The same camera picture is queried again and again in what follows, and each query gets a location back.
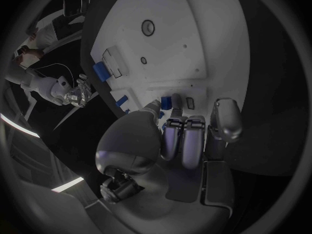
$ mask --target blue component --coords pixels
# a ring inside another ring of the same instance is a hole
[[[163,126],[161,127],[163,129],[163,131],[165,131],[166,128],[166,122],[163,124]]]
[[[171,96],[161,97],[161,109],[170,110],[172,108]]]
[[[120,107],[123,103],[125,103],[128,100],[128,97],[126,95],[124,95],[123,97],[121,97],[121,99],[119,101],[116,102],[116,106]]]
[[[100,78],[101,82],[106,81],[111,76],[105,64],[101,61],[98,62],[97,64],[94,64],[93,69]]]
[[[158,119],[161,119],[162,116],[164,116],[164,115],[165,115],[165,113],[163,111],[160,111]]]

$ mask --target circular hole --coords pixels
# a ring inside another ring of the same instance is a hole
[[[145,57],[141,57],[141,62],[142,62],[143,64],[147,64],[146,58],[145,58]]]
[[[145,20],[142,23],[142,32],[146,36],[151,36],[155,31],[155,25],[151,20]]]

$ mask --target cable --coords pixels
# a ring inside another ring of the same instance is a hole
[[[66,65],[64,65],[64,64],[61,64],[61,63],[53,63],[53,64],[50,64],[50,65],[48,65],[48,66],[44,66],[44,67],[40,67],[40,68],[36,68],[36,69],[31,69],[31,70],[37,70],[37,69],[43,69],[43,68],[47,68],[47,67],[50,67],[50,66],[52,66],[52,65],[56,65],[56,64],[58,64],[58,65],[62,65],[62,66],[64,66],[65,68],[67,68],[68,69],[68,71],[70,72],[70,74],[71,74],[71,76],[72,76],[72,80],[73,80],[73,88],[75,87],[75,81],[74,81],[74,76],[73,76],[73,74],[72,74],[72,72],[70,71],[70,69],[66,66]]]

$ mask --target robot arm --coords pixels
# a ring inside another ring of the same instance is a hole
[[[6,79],[20,84],[25,91],[36,91],[40,96],[56,105],[72,104],[84,107],[91,97],[91,88],[88,77],[80,74],[78,86],[72,88],[64,76],[59,79],[52,77],[39,77],[34,70],[24,70],[16,63],[12,63]]]

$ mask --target light strip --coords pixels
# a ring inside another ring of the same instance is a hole
[[[38,134],[36,134],[36,133],[34,133],[34,132],[32,132],[32,131],[29,131],[29,130],[25,129],[24,127],[21,127],[21,126],[15,124],[13,121],[10,121],[8,118],[6,118],[6,117],[5,117],[3,114],[1,114],[1,113],[0,113],[0,117],[1,117],[2,120],[4,120],[6,123],[8,123],[9,125],[11,125],[12,127],[15,127],[16,129],[18,129],[18,130],[20,130],[20,131],[22,131],[22,132],[24,132],[24,133],[27,133],[27,134],[30,134],[30,135],[35,136],[35,137],[37,137],[37,138],[40,138]]]
[[[68,182],[68,183],[65,184],[65,185],[59,186],[59,187],[57,187],[57,188],[55,188],[55,189],[52,189],[52,191],[55,191],[55,192],[64,191],[64,190],[66,190],[66,189],[68,189],[68,188],[70,188],[70,187],[76,185],[76,184],[79,183],[80,181],[83,181],[83,178],[82,178],[82,177],[79,177],[79,178],[77,178],[77,179],[75,179],[75,180],[73,180],[73,181],[70,181],[70,182]]]

